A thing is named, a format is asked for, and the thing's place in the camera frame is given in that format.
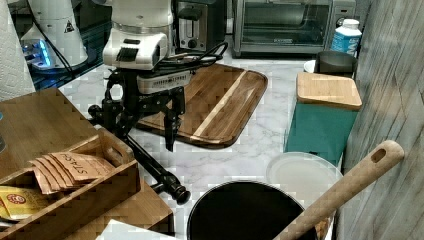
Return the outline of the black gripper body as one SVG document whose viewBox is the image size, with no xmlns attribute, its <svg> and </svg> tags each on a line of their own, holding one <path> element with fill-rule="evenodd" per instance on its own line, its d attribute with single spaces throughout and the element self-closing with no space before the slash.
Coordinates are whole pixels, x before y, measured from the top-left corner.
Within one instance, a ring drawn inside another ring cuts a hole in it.
<svg viewBox="0 0 424 240">
<path fill-rule="evenodd" d="M 162 76 L 158 72 L 136 71 L 129 69 L 116 69 L 115 71 L 132 71 L 137 73 L 137 77 L 152 78 Z M 138 110 L 140 115 L 154 115 L 162 112 L 165 114 L 166 107 L 171 106 L 170 91 L 172 89 L 155 92 L 152 94 L 142 94 L 139 92 Z"/>
</svg>

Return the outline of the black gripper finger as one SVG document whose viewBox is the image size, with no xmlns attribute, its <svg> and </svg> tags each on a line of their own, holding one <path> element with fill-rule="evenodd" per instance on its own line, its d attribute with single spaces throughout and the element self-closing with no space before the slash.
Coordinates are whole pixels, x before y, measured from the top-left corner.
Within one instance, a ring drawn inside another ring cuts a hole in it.
<svg viewBox="0 0 424 240">
<path fill-rule="evenodd" d="M 120 101 L 112 98 L 111 89 L 114 85 L 122 87 Z M 105 98 L 102 100 L 104 127 L 118 138 L 126 138 L 140 117 L 138 101 L 137 73 L 113 71 L 107 78 Z"/>
<path fill-rule="evenodd" d="M 178 87 L 170 91 L 171 106 L 166 107 L 164 117 L 166 149 L 173 151 L 174 142 L 181 126 L 180 115 L 185 113 L 184 88 Z"/>
</svg>

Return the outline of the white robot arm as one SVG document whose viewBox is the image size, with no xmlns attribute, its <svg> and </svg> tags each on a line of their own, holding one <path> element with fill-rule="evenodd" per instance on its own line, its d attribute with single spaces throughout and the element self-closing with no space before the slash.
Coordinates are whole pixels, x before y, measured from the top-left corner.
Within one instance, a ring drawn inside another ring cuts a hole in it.
<svg viewBox="0 0 424 240">
<path fill-rule="evenodd" d="M 164 114 L 166 148 L 172 150 L 185 112 L 184 86 L 191 71 L 169 61 L 171 0 L 92 0 L 111 8 L 111 30 L 103 61 L 113 68 L 108 85 L 120 85 L 120 101 L 105 93 L 98 114 L 121 139 L 145 117 Z"/>
</svg>

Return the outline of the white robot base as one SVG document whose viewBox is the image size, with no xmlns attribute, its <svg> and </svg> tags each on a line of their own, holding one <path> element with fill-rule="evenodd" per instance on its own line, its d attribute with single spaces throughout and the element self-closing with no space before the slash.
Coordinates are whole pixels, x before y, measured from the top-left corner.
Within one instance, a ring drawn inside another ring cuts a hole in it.
<svg viewBox="0 0 424 240">
<path fill-rule="evenodd" d="M 27 62 L 39 70 L 73 68 L 88 58 L 71 0 L 27 0 L 32 27 L 21 37 Z"/>
</svg>

